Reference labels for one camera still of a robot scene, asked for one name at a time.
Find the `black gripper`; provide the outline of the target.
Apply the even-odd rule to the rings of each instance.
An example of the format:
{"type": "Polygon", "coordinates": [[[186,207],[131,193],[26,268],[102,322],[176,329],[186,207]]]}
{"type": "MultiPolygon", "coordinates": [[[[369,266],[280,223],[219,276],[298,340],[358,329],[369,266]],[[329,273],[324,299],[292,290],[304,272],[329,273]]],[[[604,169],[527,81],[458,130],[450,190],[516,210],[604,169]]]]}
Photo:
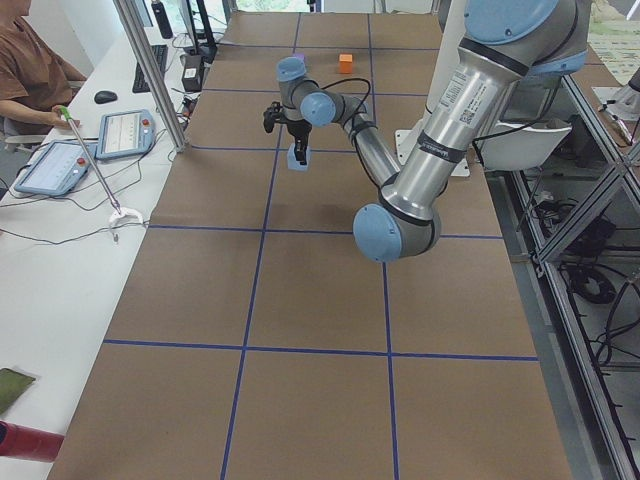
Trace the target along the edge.
{"type": "Polygon", "coordinates": [[[301,166],[307,165],[307,144],[312,131],[312,125],[302,120],[286,120],[287,131],[294,139],[293,158],[298,161],[301,166]]]}

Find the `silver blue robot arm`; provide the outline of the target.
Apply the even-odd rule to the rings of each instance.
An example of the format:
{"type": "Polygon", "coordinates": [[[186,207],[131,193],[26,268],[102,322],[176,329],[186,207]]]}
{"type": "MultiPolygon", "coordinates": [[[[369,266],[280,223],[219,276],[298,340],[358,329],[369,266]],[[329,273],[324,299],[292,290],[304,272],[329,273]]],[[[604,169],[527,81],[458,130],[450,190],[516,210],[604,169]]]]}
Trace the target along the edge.
{"type": "Polygon", "coordinates": [[[579,70],[590,12],[588,1],[469,1],[461,13],[450,13],[450,21],[464,25],[459,62],[405,162],[391,152],[362,100],[319,87],[296,57],[277,64],[281,99],[264,112],[264,129],[285,125],[295,139],[289,165],[304,169],[312,128],[340,125],[378,188],[378,202],[355,215],[358,248],[377,262],[420,255],[439,239],[434,202],[496,101],[528,75],[579,70]]]}

